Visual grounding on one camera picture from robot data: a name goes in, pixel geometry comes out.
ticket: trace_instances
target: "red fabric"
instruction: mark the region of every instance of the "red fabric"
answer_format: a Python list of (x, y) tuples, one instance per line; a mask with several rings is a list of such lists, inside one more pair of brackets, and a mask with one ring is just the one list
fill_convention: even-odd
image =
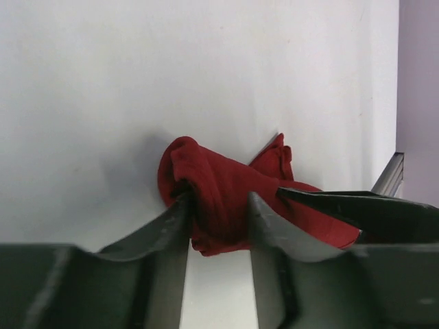
[(199, 146), (192, 138), (177, 138), (158, 168), (158, 189), (170, 206), (178, 194), (192, 188), (198, 213), (193, 221), (192, 246), (204, 256), (248, 249), (247, 197), (257, 192), (280, 216), (317, 239), (338, 248), (355, 242), (359, 230), (302, 204), (276, 196), (279, 186), (320, 191), (295, 182), (291, 149), (283, 134), (247, 166)]

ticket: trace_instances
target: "red cloth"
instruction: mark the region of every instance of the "red cloth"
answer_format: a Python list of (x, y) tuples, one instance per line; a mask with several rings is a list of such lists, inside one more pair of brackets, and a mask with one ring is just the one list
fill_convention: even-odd
[(158, 189), (170, 206), (178, 194), (192, 188), (198, 213), (193, 221), (192, 246), (204, 256), (248, 249), (247, 197), (257, 192), (280, 216), (317, 239), (338, 248), (355, 242), (359, 230), (297, 202), (276, 196), (279, 186), (320, 191), (295, 182), (291, 149), (283, 134), (247, 166), (199, 146), (192, 138), (177, 138), (158, 168)]

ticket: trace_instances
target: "black object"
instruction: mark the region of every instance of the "black object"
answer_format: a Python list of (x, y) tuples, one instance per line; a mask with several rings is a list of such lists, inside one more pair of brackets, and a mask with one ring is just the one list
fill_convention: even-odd
[[(260, 329), (294, 328), (313, 307), (304, 290), (318, 290), (322, 283), (299, 282), (303, 264), (310, 264), (307, 275), (320, 265), (343, 275), (327, 284), (346, 280), (349, 290), (358, 288), (354, 298), (367, 301), (376, 315), (363, 328), (439, 328), (437, 208), (371, 192), (280, 188), (278, 193), (393, 243), (339, 250), (288, 223), (251, 193), (250, 253)], [(0, 246), (0, 328), (177, 329), (193, 202), (183, 195), (163, 215), (98, 254), (71, 245)], [(367, 319), (369, 313), (357, 305), (348, 316)], [(352, 326), (346, 322), (343, 328)]]

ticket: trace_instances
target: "white table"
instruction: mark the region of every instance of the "white table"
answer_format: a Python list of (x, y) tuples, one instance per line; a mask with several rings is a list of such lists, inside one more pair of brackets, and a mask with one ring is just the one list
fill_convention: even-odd
[[(298, 180), (370, 188), (395, 147), (397, 0), (0, 3), (0, 240), (97, 250), (163, 209), (190, 135)], [(190, 252), (181, 328), (256, 328), (248, 252)]]

